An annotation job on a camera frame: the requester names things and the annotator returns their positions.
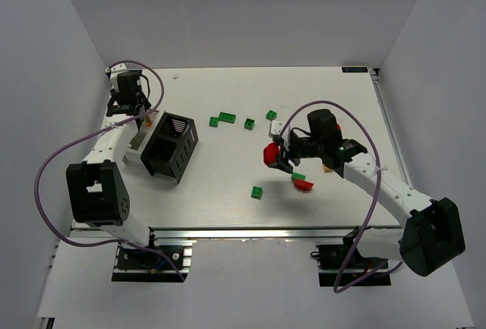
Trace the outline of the red round lego piece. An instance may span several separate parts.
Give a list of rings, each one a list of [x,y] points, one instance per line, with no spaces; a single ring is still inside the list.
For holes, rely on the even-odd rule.
[[[275,143],[268,144],[263,150],[263,161],[266,166],[270,166],[276,162],[280,154],[279,145]]]

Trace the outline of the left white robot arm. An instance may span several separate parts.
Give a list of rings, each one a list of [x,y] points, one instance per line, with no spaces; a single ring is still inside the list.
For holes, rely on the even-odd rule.
[[[102,123],[107,130],[99,135],[82,162],[68,166],[66,179],[76,222],[146,247],[150,244],[150,228],[131,212],[128,190],[118,167],[142,121],[116,125],[150,108],[142,90],[142,77],[141,71],[119,71],[110,76],[112,89]]]

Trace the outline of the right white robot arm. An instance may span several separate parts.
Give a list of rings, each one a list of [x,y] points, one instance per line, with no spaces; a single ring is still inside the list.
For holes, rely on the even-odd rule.
[[[270,123],[271,143],[264,148],[264,164],[292,173],[301,160],[318,158],[324,167],[357,185],[384,207],[399,228],[372,228],[367,223],[343,238],[346,267],[373,258],[398,261],[426,277],[465,251],[459,209],[407,185],[384,168],[365,146],[346,139],[328,109],[308,113],[309,129],[285,134],[282,123]]]

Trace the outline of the green slope lego brick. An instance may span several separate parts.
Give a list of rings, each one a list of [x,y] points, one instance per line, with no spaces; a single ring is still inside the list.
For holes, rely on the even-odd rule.
[[[301,173],[293,172],[291,174],[291,180],[294,182],[296,179],[305,180],[306,176]]]

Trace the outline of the green lego brick upper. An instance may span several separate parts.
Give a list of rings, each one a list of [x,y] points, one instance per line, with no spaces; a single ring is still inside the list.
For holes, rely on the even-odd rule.
[[[270,121],[273,121],[274,119],[276,119],[276,117],[277,117],[277,113],[274,112],[273,110],[269,110],[266,114],[266,119]]]

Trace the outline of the yellow square lego brick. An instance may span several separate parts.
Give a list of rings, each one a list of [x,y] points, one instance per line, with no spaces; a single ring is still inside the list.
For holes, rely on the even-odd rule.
[[[330,172],[333,172],[333,170],[332,170],[332,169],[330,169],[330,168],[326,167],[325,165],[322,165],[322,167],[323,167],[323,170],[324,170],[324,172],[325,172],[325,173],[330,173]]]

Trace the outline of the red curved lego brick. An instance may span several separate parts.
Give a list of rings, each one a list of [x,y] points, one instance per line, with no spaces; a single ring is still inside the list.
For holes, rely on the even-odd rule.
[[[304,179],[295,179],[293,181],[293,184],[299,191],[311,191],[314,187],[314,184],[312,182],[306,181]]]

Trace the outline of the dark green lego brick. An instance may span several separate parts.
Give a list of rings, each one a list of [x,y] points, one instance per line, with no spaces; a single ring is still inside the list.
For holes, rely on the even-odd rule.
[[[253,130],[255,125],[255,121],[253,119],[247,118],[244,123],[244,128],[247,130]]]

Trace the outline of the green lego brick lower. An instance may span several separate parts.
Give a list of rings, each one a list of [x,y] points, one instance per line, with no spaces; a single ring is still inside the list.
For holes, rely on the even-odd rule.
[[[251,189],[251,197],[260,200],[263,195],[263,189],[259,186],[254,186]]]

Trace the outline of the white slotted container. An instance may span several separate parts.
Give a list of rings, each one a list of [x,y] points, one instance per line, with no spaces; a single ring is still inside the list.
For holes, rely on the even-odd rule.
[[[161,119],[161,116],[162,115],[159,110],[156,110],[155,112],[147,116],[147,118],[149,118],[153,122],[150,128],[147,128],[145,125],[145,120],[143,121],[138,133],[131,139],[128,148],[125,151],[125,155],[123,157],[123,162],[125,164],[141,163],[141,154],[143,153],[144,148],[151,138],[159,120]]]

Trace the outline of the green long lego brick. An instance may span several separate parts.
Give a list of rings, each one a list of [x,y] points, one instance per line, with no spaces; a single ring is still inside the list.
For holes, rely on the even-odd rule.
[[[230,123],[230,124],[234,124],[235,120],[236,120],[236,115],[231,114],[231,113],[227,113],[227,112],[220,112],[219,113],[219,120],[221,122],[227,122],[227,123]]]

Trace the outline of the black slotted container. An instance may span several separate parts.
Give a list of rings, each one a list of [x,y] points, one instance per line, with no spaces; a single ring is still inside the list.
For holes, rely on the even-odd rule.
[[[179,183],[197,142],[193,119],[164,112],[140,159],[152,176],[158,173]]]

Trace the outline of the green square lego brick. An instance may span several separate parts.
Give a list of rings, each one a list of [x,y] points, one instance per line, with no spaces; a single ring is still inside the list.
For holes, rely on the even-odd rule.
[[[213,128],[217,128],[219,125],[219,118],[211,116],[209,120],[209,126]]]

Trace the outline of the right corner label sticker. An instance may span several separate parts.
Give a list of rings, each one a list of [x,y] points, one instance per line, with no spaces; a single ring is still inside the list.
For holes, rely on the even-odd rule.
[[[341,67],[343,73],[368,73],[367,67],[350,67],[350,66],[343,66]]]

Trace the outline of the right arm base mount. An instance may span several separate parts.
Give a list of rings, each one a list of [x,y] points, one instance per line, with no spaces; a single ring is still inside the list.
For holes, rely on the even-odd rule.
[[[339,244],[320,244],[310,253],[311,259],[317,262],[320,287],[333,287],[342,262],[357,233],[358,228],[346,234]],[[379,258],[363,258],[358,251],[355,251],[342,275],[339,288],[372,271],[380,262]],[[385,264],[374,275],[357,283],[356,286],[390,286],[391,279],[387,271],[388,264]]]

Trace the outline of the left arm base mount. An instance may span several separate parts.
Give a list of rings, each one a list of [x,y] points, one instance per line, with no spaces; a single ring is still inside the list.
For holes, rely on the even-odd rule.
[[[112,270],[112,282],[181,283],[191,266],[192,242],[153,238],[150,249],[165,256],[120,245]]]

